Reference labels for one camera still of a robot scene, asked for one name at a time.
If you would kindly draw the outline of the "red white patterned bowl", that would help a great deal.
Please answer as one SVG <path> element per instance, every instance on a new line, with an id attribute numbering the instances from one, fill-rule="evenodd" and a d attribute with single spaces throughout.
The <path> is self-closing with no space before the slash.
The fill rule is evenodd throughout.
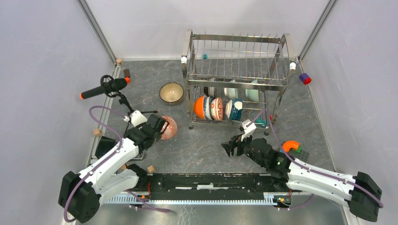
<path id="1" fill-rule="evenodd" d="M 163 134 L 161 136 L 161 139 L 168 140 L 173 138 L 177 134 L 177 123 L 173 118 L 169 116 L 163 116 L 163 118 L 167 121 L 167 123 L 165 123 L 162 128 Z"/>

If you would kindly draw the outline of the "brown beige bowl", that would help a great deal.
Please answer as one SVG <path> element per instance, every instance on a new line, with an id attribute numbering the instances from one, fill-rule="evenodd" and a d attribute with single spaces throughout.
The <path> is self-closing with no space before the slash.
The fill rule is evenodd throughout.
<path id="1" fill-rule="evenodd" d="M 161 87 L 159 96 L 166 104 L 176 105 L 183 99 L 184 89 L 179 83 L 169 82 Z"/>

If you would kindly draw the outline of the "steel dish rack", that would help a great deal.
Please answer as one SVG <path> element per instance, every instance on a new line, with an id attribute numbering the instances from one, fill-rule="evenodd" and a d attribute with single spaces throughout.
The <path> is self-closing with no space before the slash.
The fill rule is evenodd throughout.
<path id="1" fill-rule="evenodd" d="M 282 97 L 296 72 L 297 60 L 289 33 L 280 36 L 199 34 L 188 29 L 184 35 L 181 69 L 189 129 L 195 125 L 238 126 L 242 120 L 252 120 L 261 128 L 256 123 L 258 118 L 266 120 L 268 125 L 276 120 Z M 193 104 L 201 96 L 221 98 L 223 105 L 230 101 L 224 95 L 224 88 L 238 89 L 238 98 L 243 101 L 241 120 L 197 117 Z M 246 89 L 258 90 L 259 102 L 252 102 L 245 95 Z"/>

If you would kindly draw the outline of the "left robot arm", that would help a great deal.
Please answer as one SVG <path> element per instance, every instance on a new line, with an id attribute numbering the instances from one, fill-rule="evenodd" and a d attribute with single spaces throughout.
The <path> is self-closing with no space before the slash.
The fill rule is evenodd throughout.
<path id="1" fill-rule="evenodd" d="M 115 172 L 139 153 L 154 146 L 160 140 L 169 123 L 153 113 L 149 118 L 133 119 L 133 127 L 119 136 L 118 143 L 94 164 L 80 172 L 69 171 L 61 182 L 58 204 L 63 207 L 64 220 L 89 221 L 100 206 L 115 195 L 134 188 L 142 191 L 147 177 L 138 168 Z"/>

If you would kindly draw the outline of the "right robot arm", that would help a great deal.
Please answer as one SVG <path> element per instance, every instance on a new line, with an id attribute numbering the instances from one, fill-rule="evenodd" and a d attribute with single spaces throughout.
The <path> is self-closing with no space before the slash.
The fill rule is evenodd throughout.
<path id="1" fill-rule="evenodd" d="M 356 175 L 325 170 L 276 151 L 265 138 L 243 139 L 240 135 L 222 143 L 228 156 L 245 155 L 271 175 L 276 191 L 285 189 L 308 192 L 332 200 L 358 218 L 378 220 L 382 190 L 366 173 Z"/>

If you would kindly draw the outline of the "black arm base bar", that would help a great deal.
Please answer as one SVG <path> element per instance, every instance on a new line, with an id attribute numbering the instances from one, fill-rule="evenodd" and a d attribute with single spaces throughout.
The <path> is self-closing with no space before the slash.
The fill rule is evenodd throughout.
<path id="1" fill-rule="evenodd" d="M 289 193 L 285 182 L 268 173 L 154 173 L 130 191 L 148 192 L 151 200 L 261 200 L 264 193 Z"/>

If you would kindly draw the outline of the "teal block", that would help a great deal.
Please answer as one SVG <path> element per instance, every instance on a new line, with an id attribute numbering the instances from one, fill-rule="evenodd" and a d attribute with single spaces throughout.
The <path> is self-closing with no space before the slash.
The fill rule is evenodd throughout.
<path id="1" fill-rule="evenodd" d="M 256 120 L 256 123 L 261 127 L 261 128 L 267 128 L 268 127 L 268 122 L 266 120 L 263 120 L 261 118 L 258 118 Z"/>

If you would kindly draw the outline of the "orange bowl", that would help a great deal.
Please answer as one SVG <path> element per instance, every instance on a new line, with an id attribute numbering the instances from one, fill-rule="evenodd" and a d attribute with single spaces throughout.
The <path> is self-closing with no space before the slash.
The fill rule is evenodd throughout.
<path id="1" fill-rule="evenodd" d="M 205 119 L 204 116 L 204 100 L 206 99 L 206 96 L 201 96 L 197 98 L 193 104 L 193 112 L 196 114 L 197 117 L 200 119 Z"/>

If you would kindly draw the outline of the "light green bowl front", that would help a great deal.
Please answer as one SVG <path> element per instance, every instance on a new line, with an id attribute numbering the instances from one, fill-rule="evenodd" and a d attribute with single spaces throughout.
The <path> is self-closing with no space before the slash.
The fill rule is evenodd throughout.
<path id="1" fill-rule="evenodd" d="M 259 102 L 259 91 L 255 89 L 246 89 L 245 95 L 252 101 L 252 102 Z"/>

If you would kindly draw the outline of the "light green ribbed bowl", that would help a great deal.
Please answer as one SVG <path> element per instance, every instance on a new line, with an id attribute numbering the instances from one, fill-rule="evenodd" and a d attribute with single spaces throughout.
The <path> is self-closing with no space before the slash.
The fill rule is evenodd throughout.
<path id="1" fill-rule="evenodd" d="M 238 98 L 238 89 L 236 88 L 224 88 L 224 95 L 229 99 Z"/>

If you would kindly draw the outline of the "blue white patterned bowl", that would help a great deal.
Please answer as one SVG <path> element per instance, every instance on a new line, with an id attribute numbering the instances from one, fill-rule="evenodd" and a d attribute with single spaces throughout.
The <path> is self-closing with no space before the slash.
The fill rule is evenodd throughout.
<path id="1" fill-rule="evenodd" d="M 211 115 L 211 103 L 213 101 L 213 97 L 212 96 L 204 96 L 204 117 L 206 120 L 212 120 L 212 115 Z"/>

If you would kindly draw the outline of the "brown block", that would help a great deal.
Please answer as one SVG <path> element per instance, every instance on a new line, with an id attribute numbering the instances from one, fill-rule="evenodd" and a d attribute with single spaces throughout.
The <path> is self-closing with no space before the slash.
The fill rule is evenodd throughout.
<path id="1" fill-rule="evenodd" d="M 130 70 L 129 69 L 124 69 L 123 74 L 125 78 L 130 78 Z"/>

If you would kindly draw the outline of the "black microphone on tripod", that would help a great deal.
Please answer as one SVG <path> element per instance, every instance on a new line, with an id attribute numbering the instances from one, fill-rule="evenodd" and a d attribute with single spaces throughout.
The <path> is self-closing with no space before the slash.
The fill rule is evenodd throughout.
<path id="1" fill-rule="evenodd" d="M 95 97 L 101 94 L 105 94 L 109 98 L 119 97 L 119 103 L 121 105 L 126 105 L 129 113 L 127 114 L 130 117 L 134 110 L 129 104 L 127 98 L 121 93 L 121 90 L 130 83 L 130 77 L 127 76 L 125 78 L 116 78 L 114 79 L 110 75 L 103 75 L 100 79 L 100 86 L 84 91 L 80 93 L 81 99 L 88 99 L 91 97 Z"/>

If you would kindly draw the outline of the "purple red block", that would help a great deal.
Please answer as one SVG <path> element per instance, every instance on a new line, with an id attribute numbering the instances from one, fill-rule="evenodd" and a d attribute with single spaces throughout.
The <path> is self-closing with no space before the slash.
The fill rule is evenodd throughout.
<path id="1" fill-rule="evenodd" d="M 311 77 L 307 73 L 302 73 L 299 76 L 299 79 L 304 85 L 308 85 L 312 81 Z"/>

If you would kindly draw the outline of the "wooden cube left rail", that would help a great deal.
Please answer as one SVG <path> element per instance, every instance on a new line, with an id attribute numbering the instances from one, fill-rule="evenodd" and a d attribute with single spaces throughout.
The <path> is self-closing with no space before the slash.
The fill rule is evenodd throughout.
<path id="1" fill-rule="evenodd" d="M 102 130 L 99 129 L 99 128 L 93 130 L 93 135 L 94 135 L 95 137 L 101 137 L 101 136 L 103 135 Z"/>

